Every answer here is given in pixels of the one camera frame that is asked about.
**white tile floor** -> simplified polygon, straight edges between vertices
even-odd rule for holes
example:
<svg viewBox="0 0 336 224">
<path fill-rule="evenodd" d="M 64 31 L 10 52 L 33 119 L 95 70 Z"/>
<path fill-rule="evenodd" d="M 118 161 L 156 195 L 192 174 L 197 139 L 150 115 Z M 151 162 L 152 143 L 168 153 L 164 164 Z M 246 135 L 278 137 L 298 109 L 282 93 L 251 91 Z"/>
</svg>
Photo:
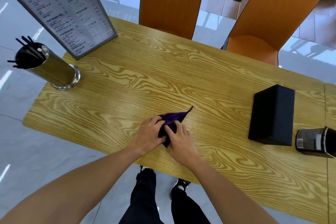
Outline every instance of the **white tile floor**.
<svg viewBox="0 0 336 224">
<path fill-rule="evenodd" d="M 101 0 L 110 16 L 138 23 L 140 0 Z M 235 21 L 201 10 L 193 40 L 220 48 Z M 21 35 L 35 36 L 59 56 L 65 50 L 16 1 L 0 0 L 0 218 L 19 201 L 60 175 L 104 154 L 23 127 L 22 119 L 38 96 L 44 81 L 26 71 L 13 69 L 6 61 L 20 48 Z M 284 69 L 336 84 L 336 50 L 291 37 L 279 53 Z M 112 190 L 82 221 L 87 224 L 118 223 L 129 205 L 138 172 L 133 164 Z M 157 172 L 157 206 L 166 224 L 173 223 L 168 192 L 175 178 Z M 192 184 L 188 194 L 201 206 L 210 222 L 221 223 L 200 185 Z M 308 223 L 285 213 L 267 209 L 279 223 Z"/>
</svg>

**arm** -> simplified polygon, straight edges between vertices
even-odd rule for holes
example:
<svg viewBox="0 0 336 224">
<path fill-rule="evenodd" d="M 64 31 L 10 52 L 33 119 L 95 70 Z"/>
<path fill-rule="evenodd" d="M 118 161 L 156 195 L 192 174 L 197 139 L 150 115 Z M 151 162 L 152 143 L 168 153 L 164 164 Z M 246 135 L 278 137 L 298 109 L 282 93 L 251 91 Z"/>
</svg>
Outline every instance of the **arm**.
<svg viewBox="0 0 336 224">
<path fill-rule="evenodd" d="M 165 125 L 171 140 L 169 154 L 196 176 L 223 223 L 278 224 L 260 205 L 201 158 L 187 128 L 178 121 L 175 124 L 176 134 Z"/>
<path fill-rule="evenodd" d="M 134 161 L 166 140 L 158 138 L 163 124 L 159 116 L 145 120 L 126 148 L 76 168 L 40 188 L 9 211 L 0 224 L 79 223 Z"/>
</svg>

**tiled floor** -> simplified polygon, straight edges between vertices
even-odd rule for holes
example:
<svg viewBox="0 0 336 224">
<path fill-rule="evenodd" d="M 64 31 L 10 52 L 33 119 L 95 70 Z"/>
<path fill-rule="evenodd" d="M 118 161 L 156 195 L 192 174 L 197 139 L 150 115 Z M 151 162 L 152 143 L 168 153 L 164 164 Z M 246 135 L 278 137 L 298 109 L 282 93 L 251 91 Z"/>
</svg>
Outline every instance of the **tiled floor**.
<svg viewBox="0 0 336 224">
<path fill-rule="evenodd" d="M 138 23 L 140 0 L 101 0 L 111 16 Z M 221 13 L 199 12 L 193 40 L 220 48 L 235 20 Z M 23 127 L 22 119 L 38 96 L 44 81 L 26 71 L 13 69 L 7 62 L 19 49 L 21 35 L 35 36 L 56 54 L 65 50 L 36 22 L 16 0 L 0 0 L 0 218 L 19 201 L 60 175 L 104 156 L 103 153 Z M 292 37 L 279 53 L 284 69 L 336 84 L 336 50 Z M 118 223 L 129 205 L 138 172 L 133 164 L 107 196 L 82 221 L 85 224 Z M 157 172 L 156 200 L 160 217 L 172 224 L 169 189 L 175 178 Z M 201 206 L 211 223 L 221 223 L 200 185 L 192 184 L 188 194 Z M 279 223 L 308 223 L 267 209 Z"/>
<path fill-rule="evenodd" d="M 236 20 L 248 1 L 202 0 L 201 10 Z M 320 0 L 293 36 L 336 48 L 335 22 L 336 0 Z"/>
</svg>

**container base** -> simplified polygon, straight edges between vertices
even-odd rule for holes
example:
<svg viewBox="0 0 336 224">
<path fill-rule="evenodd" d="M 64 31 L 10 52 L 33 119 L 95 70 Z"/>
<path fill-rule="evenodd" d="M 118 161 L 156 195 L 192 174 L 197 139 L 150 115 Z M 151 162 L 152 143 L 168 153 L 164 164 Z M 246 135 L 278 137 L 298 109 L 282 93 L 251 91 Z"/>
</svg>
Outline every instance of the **container base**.
<svg viewBox="0 0 336 224">
<path fill-rule="evenodd" d="M 71 89 L 72 87 L 74 87 L 79 82 L 79 79 L 81 78 L 81 72 L 74 65 L 69 64 L 69 66 L 73 67 L 73 69 L 75 70 L 75 77 L 74 77 L 73 81 L 66 86 L 56 86 L 56 85 L 52 84 L 51 86 L 53 86 L 55 89 L 57 89 L 57 90 L 68 90 L 68 89 Z"/>
</svg>

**table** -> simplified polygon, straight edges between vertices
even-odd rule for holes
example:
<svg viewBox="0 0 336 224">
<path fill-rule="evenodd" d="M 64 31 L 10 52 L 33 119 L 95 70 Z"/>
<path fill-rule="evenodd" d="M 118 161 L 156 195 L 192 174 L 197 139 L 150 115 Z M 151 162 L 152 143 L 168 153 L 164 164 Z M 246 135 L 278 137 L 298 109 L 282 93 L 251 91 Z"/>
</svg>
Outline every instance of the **table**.
<svg viewBox="0 0 336 224">
<path fill-rule="evenodd" d="M 328 222 L 327 161 L 295 147 L 247 138 L 254 93 L 296 90 L 299 128 L 325 126 L 324 84 L 175 35 L 110 18 L 118 37 L 82 59 L 69 91 L 46 84 L 23 124 L 105 153 L 125 147 L 149 116 L 194 109 L 184 123 L 199 153 L 255 201 L 316 223 Z M 136 163 L 198 183 L 164 147 Z"/>
<path fill-rule="evenodd" d="M 325 84 L 325 121 L 336 129 L 336 85 Z M 328 158 L 329 223 L 336 223 L 336 159 Z"/>
</svg>

